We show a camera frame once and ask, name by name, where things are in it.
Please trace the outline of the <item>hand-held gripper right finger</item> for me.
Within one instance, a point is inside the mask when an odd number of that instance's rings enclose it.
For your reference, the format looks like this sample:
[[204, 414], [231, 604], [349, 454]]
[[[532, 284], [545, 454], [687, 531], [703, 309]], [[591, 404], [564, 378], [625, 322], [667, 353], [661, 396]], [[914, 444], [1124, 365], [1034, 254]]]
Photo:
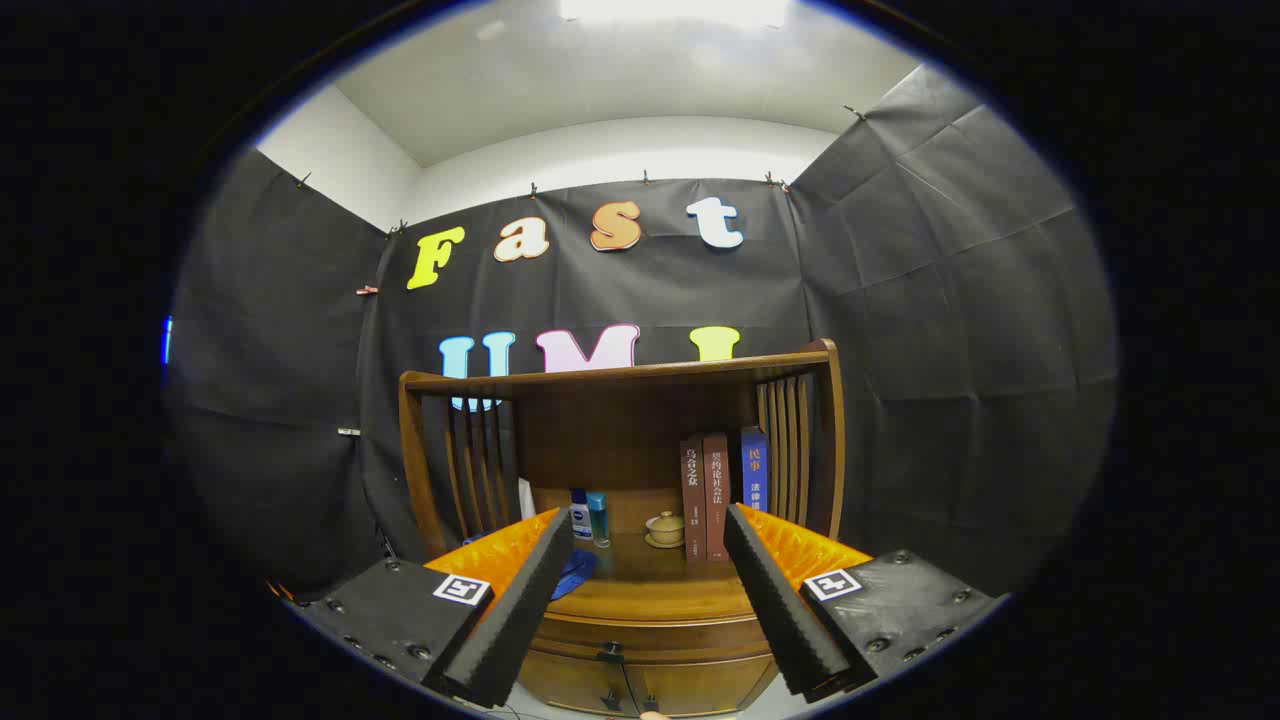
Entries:
[[818, 701], [901, 675], [1000, 611], [906, 550], [872, 557], [733, 503], [724, 547], [790, 693]]

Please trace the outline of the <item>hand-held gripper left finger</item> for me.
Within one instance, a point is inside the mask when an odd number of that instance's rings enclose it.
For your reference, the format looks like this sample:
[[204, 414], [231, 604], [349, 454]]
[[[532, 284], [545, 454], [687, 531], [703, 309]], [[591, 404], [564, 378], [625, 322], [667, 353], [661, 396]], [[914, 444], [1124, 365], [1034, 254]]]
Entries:
[[552, 509], [430, 562], [385, 557], [291, 611], [372, 670], [484, 708], [507, 702], [573, 550]]

